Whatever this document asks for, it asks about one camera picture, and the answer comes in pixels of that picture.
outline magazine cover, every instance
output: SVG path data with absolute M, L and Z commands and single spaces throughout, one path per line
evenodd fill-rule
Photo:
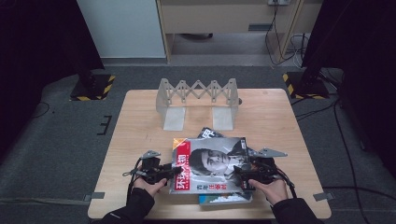
M 250 170 L 245 137 L 175 138 L 173 166 L 183 171 L 171 179 L 170 193 L 242 192 L 233 167 Z
M 252 201 L 251 192 L 236 192 L 223 194 L 200 194 L 200 205 L 218 205 L 230 203 L 250 203 Z
M 222 133 L 216 132 L 208 127 L 204 127 L 198 138 L 224 137 Z M 222 194 L 200 194 L 200 205 L 217 205 L 230 203 L 250 203 L 253 199 L 252 191 L 222 193 Z

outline cable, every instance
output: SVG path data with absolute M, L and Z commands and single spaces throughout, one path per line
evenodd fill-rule
M 332 85 L 332 87 L 333 87 L 336 91 L 338 91 L 338 89 L 339 89 L 340 86 L 341 86 L 341 83 L 338 82 L 338 81 L 336 81 L 335 78 L 333 78 L 333 77 L 332 77 L 332 78 L 326 77 L 326 75 L 324 75 L 324 73 L 321 71 L 321 69 L 320 69 L 320 71 L 319 71 L 319 77 L 320 77 L 321 79 L 327 81 L 328 83 L 330 83 L 330 85 Z
M 131 175 L 131 182 L 128 185 L 128 191 L 127 191 L 127 196 L 126 196 L 126 203 L 129 202 L 129 199 L 131 198 L 131 192 L 132 192 L 132 188 L 134 187 L 134 182 L 136 181 L 137 178 L 134 178 L 136 175 L 137 167 L 139 165 L 139 163 L 142 161 L 141 158 L 139 158 L 139 160 L 137 160 L 136 164 L 134 165 L 134 169 L 130 172 L 126 172 L 123 173 L 122 176 L 127 176 L 127 175 Z
M 303 53 L 304 50 L 306 49 L 306 47 L 304 46 L 304 41 L 302 41 L 301 47 L 299 49 L 296 49 L 295 45 L 294 45 L 294 42 L 293 42 L 293 38 L 295 38 L 295 37 L 302 37 L 302 40 L 306 39 L 307 41 L 309 41 L 309 38 L 306 37 L 305 34 L 303 34 L 303 35 L 293 35 L 290 38 L 290 43 L 293 45 L 293 49 L 287 49 L 286 52 L 288 52 L 288 53 L 292 53 L 292 52 Z
M 282 179 L 286 182 L 286 184 L 289 186 L 291 195 L 293 196 L 293 198 L 297 198 L 297 194 L 295 191 L 295 186 L 294 184 L 290 181 L 289 177 L 285 174 L 285 172 L 283 172 L 281 169 L 276 168 L 277 173 L 282 177 Z
M 2 198 L 0 203 L 43 203 L 43 204 L 58 204 L 58 205 L 89 205 L 90 202 L 68 200 L 68 199 L 41 199 L 41 198 Z
M 328 105 L 328 106 L 326 106 L 326 107 L 324 107 L 324 108 L 321 108 L 321 109 L 319 109 L 319 110 L 314 110 L 314 111 L 310 111 L 310 112 L 307 112 L 307 113 L 304 113 L 304 114 L 301 114 L 301 115 L 296 115 L 296 118 L 302 117 L 302 118 L 300 118 L 300 119 L 297 119 L 297 121 L 300 121 L 300 120 L 302 120 L 302 119 L 306 119 L 306 118 L 308 118 L 308 117 L 311 116 L 311 115 L 314 115 L 314 114 L 316 114 L 316 113 L 325 111 L 325 110 L 331 108 L 332 106 L 336 105 L 337 102 L 338 102 L 339 100 L 340 100 L 340 98 L 338 98 L 336 101 L 332 102 L 330 105 Z
M 373 189 L 366 189 L 366 188 L 352 187 L 352 186 L 334 186 L 334 187 L 324 186 L 323 188 L 324 189 L 357 189 L 357 190 L 367 191 L 367 192 L 374 193 L 374 194 L 379 194 L 381 196 L 384 196 L 384 197 L 387 197 L 389 199 L 392 199 L 393 201 L 396 201 L 395 197 L 393 197 L 391 195 L 388 195 L 386 193 L 383 193 L 383 192 L 379 192 L 379 191 L 373 190 Z
M 300 47 L 299 49 L 297 49 L 297 48 L 295 47 L 294 42 L 293 42 L 293 38 L 296 37 L 296 36 L 301 36 L 301 37 L 302 37 L 302 45 L 301 45 L 301 47 Z M 306 37 L 305 34 L 303 34 L 303 35 L 293 35 L 293 36 L 290 38 L 290 43 L 293 45 L 293 49 L 289 49 L 289 50 L 293 50 L 293 53 L 294 53 L 294 54 L 293 54 L 293 63 L 294 63 L 294 65 L 295 65 L 296 67 L 298 67 L 298 68 L 300 68 L 300 69 L 302 69 L 303 66 L 302 66 L 302 63 L 300 63 L 300 61 L 299 61 L 299 59 L 298 59 L 298 53 L 300 53 L 300 55 L 303 55 L 304 50 L 305 50 L 305 47 L 304 47 L 304 40 L 305 40 L 305 39 L 307 39 L 307 40 L 309 41 L 309 38 Z
M 40 102 L 40 104 L 46 105 L 46 106 L 47 106 L 47 110 L 44 111 L 44 113 L 42 113 L 42 114 L 40 114 L 40 115 L 37 115 L 37 116 L 32 117 L 32 119 L 40 118 L 40 117 L 44 116 L 45 114 L 47 114 L 47 112 L 49 112 L 49 110 L 50 110 L 50 105 L 49 105 L 48 103 L 46 103 L 46 102 Z
M 300 99 L 300 100 L 298 100 L 298 101 L 296 101 L 296 102 L 291 103 L 290 105 L 296 105 L 296 104 L 300 103 L 301 101 L 303 101 L 303 100 L 305 100 L 305 99 L 306 99 L 306 98 Z
M 361 197 L 359 195 L 359 191 L 357 190 L 358 183 L 356 181 L 355 168 L 353 167 L 352 159 L 351 159 L 350 153 L 349 153 L 349 148 L 347 147 L 347 142 L 346 142 L 346 139 L 344 137 L 343 130 L 341 129 L 340 121 L 338 120 L 338 117 L 337 117 L 336 105 L 337 105 L 339 100 L 340 100 L 340 98 L 338 98 L 338 100 L 336 101 L 336 104 L 333 105 L 333 113 L 334 113 L 334 117 L 335 117 L 335 122 L 337 124 L 338 131 L 341 134 L 341 138 L 343 140 L 344 148 L 346 150 L 346 155 L 347 155 L 347 158 L 349 160 L 349 166 L 350 166 L 350 170 L 352 172 L 353 186 L 355 188 L 355 194 L 356 194 L 356 198 L 358 200 L 359 209 L 361 210 L 361 215 L 363 216 L 364 221 L 367 224 L 370 224 L 369 220 L 367 219 L 366 215 L 363 212 L 363 207 L 361 205 Z
M 326 70 L 327 70 L 327 73 L 329 74 L 329 77 L 331 77 L 332 80 L 333 80 L 334 82 L 339 83 L 339 84 L 343 83 L 343 81 L 344 81 L 344 76 L 345 76 L 345 75 L 344 75 L 344 72 L 343 72 L 343 75 L 341 76 L 341 80 L 337 80 L 337 78 L 335 78 L 335 77 L 332 75 L 332 73 L 330 72 L 329 68 L 326 68 Z
M 276 40 L 277 40 L 277 46 L 279 47 L 279 53 L 280 53 L 280 52 L 281 52 L 281 49 L 280 49 L 280 41 L 279 41 L 279 36 L 278 36 L 277 30 L 276 30 L 276 13 L 277 13 L 277 6 L 278 6 L 278 3 L 277 3 L 277 1 L 275 1 L 275 4 L 274 4 L 274 17 L 273 17 L 273 20 L 271 21 L 271 27 L 274 27 L 275 34 L 276 34 Z M 271 63 L 272 63 L 273 65 L 280 65 L 280 64 L 282 64 L 283 62 L 285 62 L 285 61 L 291 59 L 292 57 L 294 57 L 294 54 L 293 54 L 293 55 L 291 55 L 289 58 L 286 58 L 286 59 L 285 59 L 285 58 L 283 57 L 283 55 L 280 53 L 280 57 L 281 57 L 281 59 L 283 59 L 284 61 L 282 61 L 282 62 L 280 62 L 280 63 L 274 63 L 274 61 L 273 61 L 273 59 L 272 59 L 272 57 L 271 57 L 270 49 L 268 48 L 268 43 L 267 43 L 267 42 L 268 42 L 268 33 L 267 33 L 267 35 L 265 36 L 264 42 L 265 42 L 265 47 L 267 47 L 268 55 L 270 56 Z
M 303 33 L 303 38 L 301 39 L 301 48 L 302 49 L 304 48 L 304 40 L 305 40 L 305 33 Z M 303 59 L 304 59 L 304 54 L 305 54 L 305 52 L 303 50 L 301 50 L 301 52 L 300 52 L 301 61 L 303 61 Z

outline wall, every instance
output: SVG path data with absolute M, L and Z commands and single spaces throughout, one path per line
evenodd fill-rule
M 155 0 L 78 0 L 101 58 L 165 58 Z

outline floor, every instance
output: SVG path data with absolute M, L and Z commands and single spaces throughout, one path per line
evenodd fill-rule
M 128 76 L 131 67 L 128 66 L 270 66 L 276 70 L 279 67 L 293 67 L 299 70 L 301 64 L 300 48 L 302 43 L 301 35 L 293 38 L 295 45 L 290 45 L 290 53 L 285 57 L 289 60 L 274 64 L 270 57 L 267 47 L 265 46 L 265 33 L 254 32 L 248 34 L 214 34 L 211 38 L 205 35 L 177 35 L 175 45 L 172 49 L 172 57 L 169 63 L 123 63 L 123 64 L 105 64 L 113 66 L 112 70 L 119 73 L 119 76 Z M 341 80 L 342 71 L 338 69 L 323 69 L 323 74 L 334 80 Z M 103 136 L 99 139 L 96 126 L 80 126 L 81 130 L 74 128 L 74 123 L 97 123 L 96 117 L 102 118 L 101 113 L 116 114 L 114 110 L 120 107 L 122 96 L 117 99 L 106 99 L 103 102 L 90 101 L 85 104 L 81 102 L 69 102 L 68 95 L 64 92 L 67 88 L 73 88 L 76 83 L 74 77 L 68 77 L 63 82 L 49 85 L 47 91 L 50 93 L 43 96 L 43 101 L 49 103 L 50 109 L 47 116 L 40 117 L 32 122 L 35 128 L 34 132 L 26 134 L 25 138 L 18 143 L 19 150 L 14 153 L 13 157 L 19 158 L 23 155 L 23 160 L 13 160 L 10 167 L 1 167 L 0 169 L 0 198 L 3 197 L 32 197 L 27 190 L 37 192 L 36 197 L 56 197 L 70 198 L 70 192 L 79 189 L 92 190 L 92 186 L 96 183 L 96 178 L 100 172 L 100 165 L 96 164 L 93 158 L 100 157 L 99 149 L 101 148 L 102 156 L 106 154 L 106 146 L 110 141 L 109 136 Z M 328 86 L 331 92 L 336 92 L 331 85 Z M 302 130 L 304 140 L 308 150 L 313 158 L 316 166 L 320 182 L 326 191 L 331 191 L 336 196 L 336 200 L 329 201 L 332 208 L 332 217 L 325 220 L 326 224 L 361 224 L 361 223 L 393 223 L 396 219 L 396 180 L 393 179 L 384 168 L 378 157 L 373 153 L 367 153 L 361 150 L 359 138 L 356 136 L 347 116 L 342 114 L 342 109 L 337 108 L 340 123 L 346 136 L 346 144 L 344 145 L 339 131 L 334 121 L 334 113 L 327 110 L 317 113 L 306 119 L 306 116 L 312 115 L 312 110 L 321 109 L 324 105 L 332 103 L 336 99 L 333 95 L 332 99 L 307 100 L 298 101 L 290 100 L 296 118 L 299 120 L 299 126 Z M 93 111 L 93 116 L 86 116 L 86 111 Z M 66 139 L 58 133 L 64 135 L 78 133 L 91 134 L 93 136 L 84 137 L 83 139 Z M 349 148 L 352 159 L 348 160 L 345 148 Z M 53 155 L 52 150 L 65 149 L 75 153 L 72 161 L 65 161 L 64 158 L 58 158 L 58 161 L 51 161 L 47 158 L 57 157 Z M 40 155 L 33 161 L 31 155 Z M 353 161 L 355 173 L 351 172 L 349 164 Z M 41 167 L 44 163 L 48 163 L 45 167 L 47 170 L 39 169 L 22 170 L 19 167 Z M 73 175 L 67 173 L 67 169 L 71 169 L 76 164 L 83 164 L 86 167 L 81 173 L 91 175 Z M 356 188 L 353 188 L 353 177 L 356 175 L 358 186 L 360 187 L 361 200 L 357 200 Z M 35 185 L 35 181 L 41 179 L 53 178 L 56 180 L 53 186 L 62 186 L 62 190 L 55 189 L 53 186 Z M 70 205 L 18 205 L 0 203 L 0 223 L 45 223 L 51 217 L 54 222 L 46 223 L 86 223 L 87 210 L 84 206 Z

